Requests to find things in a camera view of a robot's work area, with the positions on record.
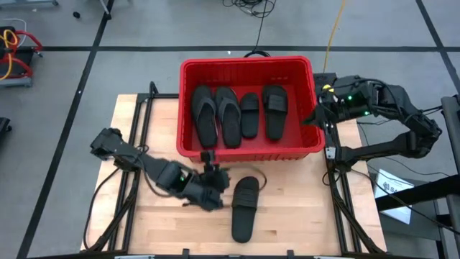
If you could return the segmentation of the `red plastic bin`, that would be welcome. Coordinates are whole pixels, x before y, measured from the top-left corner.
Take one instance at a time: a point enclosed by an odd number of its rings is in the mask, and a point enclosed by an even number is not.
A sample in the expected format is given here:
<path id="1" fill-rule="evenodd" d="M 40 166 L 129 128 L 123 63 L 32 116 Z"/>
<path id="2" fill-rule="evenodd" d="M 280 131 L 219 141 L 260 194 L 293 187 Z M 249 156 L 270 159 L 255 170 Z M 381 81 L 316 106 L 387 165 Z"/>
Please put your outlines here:
<path id="1" fill-rule="evenodd" d="M 281 86 L 287 94 L 287 116 L 280 140 L 268 138 L 265 116 L 260 114 L 257 136 L 243 139 L 238 148 L 228 148 L 218 138 L 212 148 L 217 161 L 297 160 L 325 146 L 323 131 L 303 124 L 316 105 L 313 70 L 303 56 L 190 59 L 180 67 L 179 83 L 176 148 L 194 163 L 200 162 L 203 152 L 192 115 L 192 95 L 200 85 L 212 91 L 228 86 L 239 99 L 247 93 L 261 96 L 268 85 Z"/>

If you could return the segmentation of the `black flip-flop sandal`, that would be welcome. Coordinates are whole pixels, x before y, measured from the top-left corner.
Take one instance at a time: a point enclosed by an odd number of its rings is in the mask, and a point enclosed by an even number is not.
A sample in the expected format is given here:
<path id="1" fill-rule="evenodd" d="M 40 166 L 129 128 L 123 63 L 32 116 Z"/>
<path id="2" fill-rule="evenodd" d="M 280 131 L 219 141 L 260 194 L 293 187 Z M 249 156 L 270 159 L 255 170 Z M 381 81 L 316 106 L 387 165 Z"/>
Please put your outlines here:
<path id="1" fill-rule="evenodd" d="M 241 110 L 234 91 L 229 87 L 218 87 L 215 93 L 218 120 L 227 148 L 238 148 L 242 142 Z"/>
<path id="2" fill-rule="evenodd" d="M 205 149 L 216 145 L 218 132 L 216 129 L 216 104 L 211 89 L 199 85 L 192 94 L 191 111 L 201 146 Z"/>

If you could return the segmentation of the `grey metal stand base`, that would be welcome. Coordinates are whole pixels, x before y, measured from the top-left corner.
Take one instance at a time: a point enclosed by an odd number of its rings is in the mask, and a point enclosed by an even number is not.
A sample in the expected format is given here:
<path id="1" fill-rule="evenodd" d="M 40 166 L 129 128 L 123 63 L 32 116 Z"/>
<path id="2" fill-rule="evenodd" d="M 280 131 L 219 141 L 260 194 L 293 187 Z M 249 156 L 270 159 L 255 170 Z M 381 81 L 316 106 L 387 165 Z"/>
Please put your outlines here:
<path id="1" fill-rule="evenodd" d="M 0 9 L 3 7 L 27 6 L 33 4 L 52 4 L 53 6 L 59 5 L 57 0 L 0 0 Z"/>

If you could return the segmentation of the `black thick-soled slide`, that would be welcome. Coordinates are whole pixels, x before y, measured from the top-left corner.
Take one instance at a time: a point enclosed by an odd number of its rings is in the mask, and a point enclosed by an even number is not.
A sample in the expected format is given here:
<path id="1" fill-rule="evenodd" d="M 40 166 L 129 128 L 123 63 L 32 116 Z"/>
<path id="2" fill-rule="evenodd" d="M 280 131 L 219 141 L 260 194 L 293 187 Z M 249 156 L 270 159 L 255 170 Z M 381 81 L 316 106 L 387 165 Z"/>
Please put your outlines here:
<path id="1" fill-rule="evenodd" d="M 231 204 L 231 236 L 238 243 L 249 242 L 259 197 L 259 181 L 253 176 L 242 178 L 234 188 Z"/>
<path id="2" fill-rule="evenodd" d="M 283 136 L 288 114 L 287 92 L 282 86 L 267 85 L 263 88 L 262 102 L 267 137 L 272 141 L 278 141 Z"/>

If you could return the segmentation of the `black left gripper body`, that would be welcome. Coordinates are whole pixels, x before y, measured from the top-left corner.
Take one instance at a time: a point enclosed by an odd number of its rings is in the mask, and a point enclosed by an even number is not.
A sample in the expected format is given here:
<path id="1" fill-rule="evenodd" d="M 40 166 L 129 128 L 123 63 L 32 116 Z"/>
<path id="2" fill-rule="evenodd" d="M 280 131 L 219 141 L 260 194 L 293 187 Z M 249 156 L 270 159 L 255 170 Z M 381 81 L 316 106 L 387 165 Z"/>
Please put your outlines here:
<path id="1" fill-rule="evenodd" d="M 181 197 L 205 211 L 219 210 L 224 207 L 222 193 L 229 187 L 229 175 L 226 169 L 214 168 L 203 173 L 193 173 L 187 177 Z"/>

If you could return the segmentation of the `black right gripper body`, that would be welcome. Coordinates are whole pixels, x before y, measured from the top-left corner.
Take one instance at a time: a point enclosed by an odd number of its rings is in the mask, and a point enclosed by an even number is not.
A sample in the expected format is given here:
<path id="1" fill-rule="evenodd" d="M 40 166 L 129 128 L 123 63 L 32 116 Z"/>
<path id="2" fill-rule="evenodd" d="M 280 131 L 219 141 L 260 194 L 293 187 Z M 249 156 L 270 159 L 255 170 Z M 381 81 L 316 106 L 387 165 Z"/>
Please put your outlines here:
<path id="1" fill-rule="evenodd" d="M 359 92 L 356 86 L 334 88 L 334 92 L 319 88 L 318 105 L 331 121 L 346 121 L 359 117 Z"/>

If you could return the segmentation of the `black stand foot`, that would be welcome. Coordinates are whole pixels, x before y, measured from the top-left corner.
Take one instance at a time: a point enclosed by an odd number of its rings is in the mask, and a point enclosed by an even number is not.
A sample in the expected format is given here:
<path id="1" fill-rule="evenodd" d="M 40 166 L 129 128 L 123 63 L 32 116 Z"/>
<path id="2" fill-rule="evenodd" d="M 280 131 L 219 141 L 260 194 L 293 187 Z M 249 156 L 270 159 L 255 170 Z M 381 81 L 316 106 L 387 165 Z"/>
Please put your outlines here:
<path id="1" fill-rule="evenodd" d="M 98 0 L 98 1 L 99 1 L 100 5 L 103 8 L 104 18 L 107 19 L 107 20 L 110 20 L 111 19 L 111 12 L 109 11 L 107 3 L 105 2 L 105 0 Z"/>

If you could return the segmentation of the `black metal stand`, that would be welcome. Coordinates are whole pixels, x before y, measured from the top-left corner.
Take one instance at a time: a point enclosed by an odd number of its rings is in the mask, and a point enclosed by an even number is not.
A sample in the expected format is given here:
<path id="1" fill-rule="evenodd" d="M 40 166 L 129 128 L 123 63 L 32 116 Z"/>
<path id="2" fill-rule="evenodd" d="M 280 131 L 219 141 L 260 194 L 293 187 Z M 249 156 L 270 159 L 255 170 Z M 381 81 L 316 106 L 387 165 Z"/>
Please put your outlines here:
<path id="1" fill-rule="evenodd" d="M 454 236 L 460 255 L 460 94 L 443 97 L 441 105 L 458 171 L 457 175 L 425 183 L 408 191 L 388 194 L 377 198 L 376 202 L 377 208 L 382 211 L 383 209 L 396 209 L 397 205 L 415 205 L 423 201 L 446 198 L 449 209 L 446 222 L 451 224 L 453 230 L 459 232 Z"/>

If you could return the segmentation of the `small black slide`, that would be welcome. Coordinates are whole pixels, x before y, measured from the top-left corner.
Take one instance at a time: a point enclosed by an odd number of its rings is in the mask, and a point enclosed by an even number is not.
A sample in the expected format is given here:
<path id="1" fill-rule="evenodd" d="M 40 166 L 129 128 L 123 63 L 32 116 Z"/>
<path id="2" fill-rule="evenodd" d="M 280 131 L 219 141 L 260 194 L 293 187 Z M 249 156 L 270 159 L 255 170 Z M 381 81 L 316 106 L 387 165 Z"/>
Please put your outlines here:
<path id="1" fill-rule="evenodd" d="M 245 94 L 240 101 L 241 134 L 245 138 L 255 138 L 259 126 L 259 98 L 256 93 Z"/>

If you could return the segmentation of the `black control box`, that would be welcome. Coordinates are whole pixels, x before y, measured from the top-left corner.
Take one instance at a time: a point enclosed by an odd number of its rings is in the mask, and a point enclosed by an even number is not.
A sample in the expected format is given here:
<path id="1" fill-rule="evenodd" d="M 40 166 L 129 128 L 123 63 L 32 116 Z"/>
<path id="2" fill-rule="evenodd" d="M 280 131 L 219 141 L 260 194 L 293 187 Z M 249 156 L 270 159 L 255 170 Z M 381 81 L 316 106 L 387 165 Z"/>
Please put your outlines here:
<path id="1" fill-rule="evenodd" d="M 337 79 L 335 73 L 314 73 L 313 79 L 317 87 L 324 87 L 325 85 L 332 86 Z"/>

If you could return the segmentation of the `white printed sheet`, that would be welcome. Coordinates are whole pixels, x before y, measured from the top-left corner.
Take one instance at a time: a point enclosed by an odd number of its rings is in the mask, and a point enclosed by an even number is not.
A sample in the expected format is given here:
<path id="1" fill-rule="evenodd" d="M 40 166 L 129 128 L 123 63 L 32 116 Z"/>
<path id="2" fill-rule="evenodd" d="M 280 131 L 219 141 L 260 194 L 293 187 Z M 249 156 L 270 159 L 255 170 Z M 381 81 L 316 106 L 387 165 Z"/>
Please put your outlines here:
<path id="1" fill-rule="evenodd" d="M 386 196 L 387 193 L 394 194 L 398 191 L 413 188 L 415 185 L 407 182 L 391 173 L 379 169 L 379 172 L 375 178 L 376 185 L 374 187 L 374 197 L 379 198 Z M 404 224 L 410 224 L 410 218 L 412 211 L 406 206 L 402 206 L 396 209 L 388 209 L 382 211 L 386 216 L 396 219 Z"/>

